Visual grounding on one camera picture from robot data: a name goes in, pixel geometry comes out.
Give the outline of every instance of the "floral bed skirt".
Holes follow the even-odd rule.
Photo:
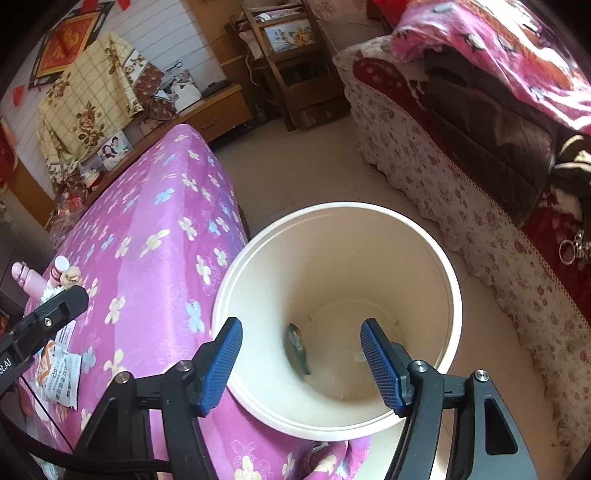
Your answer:
[[[543,376],[569,468],[591,440],[591,299],[584,294],[591,267],[558,258],[558,244],[580,225],[578,201],[548,188],[528,225],[515,227],[430,128],[420,64],[395,65],[388,45],[389,37],[376,38],[335,57],[361,153],[440,225],[469,271],[494,287]]]

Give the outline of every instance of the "pink bedspread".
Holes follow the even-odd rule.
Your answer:
[[[399,63],[451,47],[557,122],[591,134],[591,86],[557,37],[520,2],[414,0],[392,33]]]
[[[69,347],[83,356],[78,410],[50,405],[72,445],[117,373],[160,374],[211,340],[215,295],[245,243],[232,185],[188,125],[173,128],[89,209],[60,252],[82,269],[90,297]],[[151,412],[151,422],[154,454],[166,459],[160,414]],[[369,449],[359,439],[312,455],[313,442],[263,425],[227,390],[199,423],[220,479],[349,478]]]

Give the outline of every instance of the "pink water bottle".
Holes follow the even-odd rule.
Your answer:
[[[25,262],[15,262],[12,266],[12,277],[33,300],[41,300],[47,287],[47,280],[39,273],[29,268]]]

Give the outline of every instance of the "keys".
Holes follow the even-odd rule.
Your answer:
[[[572,250],[571,255],[565,256],[566,251]],[[572,265],[575,260],[589,262],[591,242],[583,242],[583,231],[579,230],[573,240],[562,240],[558,248],[560,261],[565,265]]]

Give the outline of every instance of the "metal screw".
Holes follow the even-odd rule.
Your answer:
[[[177,370],[179,372],[188,372],[193,368],[193,362],[191,360],[181,360],[177,363]]]
[[[410,364],[413,370],[417,372],[423,373],[427,371],[427,362],[425,360],[415,360],[413,363]]]
[[[115,381],[119,384],[127,383],[129,381],[129,372],[121,372],[115,376]]]
[[[490,376],[486,370],[476,370],[474,372],[474,378],[479,382],[487,382]]]

